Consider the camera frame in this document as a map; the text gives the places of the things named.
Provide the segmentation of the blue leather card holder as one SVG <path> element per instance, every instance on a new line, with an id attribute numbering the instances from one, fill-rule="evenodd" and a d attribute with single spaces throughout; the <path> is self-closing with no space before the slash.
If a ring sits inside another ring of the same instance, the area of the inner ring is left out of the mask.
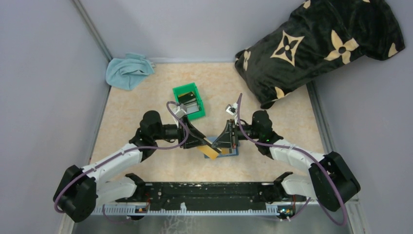
<path id="1" fill-rule="evenodd" d="M 220 148 L 222 150 L 222 153 L 217 157 L 227 157 L 227 156 L 237 156 L 238 155 L 238 149 L 232 149 L 232 148 Z"/>

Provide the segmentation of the gold card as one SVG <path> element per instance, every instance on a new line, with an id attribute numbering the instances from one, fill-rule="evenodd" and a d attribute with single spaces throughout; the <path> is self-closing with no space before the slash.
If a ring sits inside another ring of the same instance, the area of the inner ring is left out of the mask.
<path id="1" fill-rule="evenodd" d="M 203 140 L 204 145 L 197 146 L 197 149 L 208 158 L 212 160 L 216 159 L 222 153 L 222 150 L 220 148 L 213 147 L 212 142 L 206 137 L 203 138 Z"/>

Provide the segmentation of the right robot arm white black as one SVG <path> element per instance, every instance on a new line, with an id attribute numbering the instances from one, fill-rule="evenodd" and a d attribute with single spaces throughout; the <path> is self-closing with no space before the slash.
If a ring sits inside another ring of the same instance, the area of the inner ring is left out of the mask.
<path id="1" fill-rule="evenodd" d="M 238 118 L 234 106 L 229 106 L 227 112 L 234 118 L 227 121 L 223 132 L 213 141 L 214 148 L 235 148 L 240 140 L 248 140 L 262 155 L 305 173 L 286 172 L 275 179 L 274 189 L 281 197 L 315 198 L 324 208 L 335 212 L 361 190 L 339 153 L 315 153 L 290 143 L 273 131 L 267 111 L 254 112 L 251 124 Z"/>

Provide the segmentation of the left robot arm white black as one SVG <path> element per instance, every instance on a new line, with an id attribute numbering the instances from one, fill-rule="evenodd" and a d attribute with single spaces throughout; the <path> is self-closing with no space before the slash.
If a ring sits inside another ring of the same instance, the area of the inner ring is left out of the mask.
<path id="1" fill-rule="evenodd" d="M 212 147 L 183 110 L 171 114 L 175 123 L 163 124 L 157 111 L 147 111 L 135 135 L 119 150 L 87 166 L 67 168 L 53 197 L 55 211 L 81 222 L 96 206 L 135 195 L 138 182 L 132 175 L 115 181 L 112 178 L 142 163 L 155 151 Z"/>

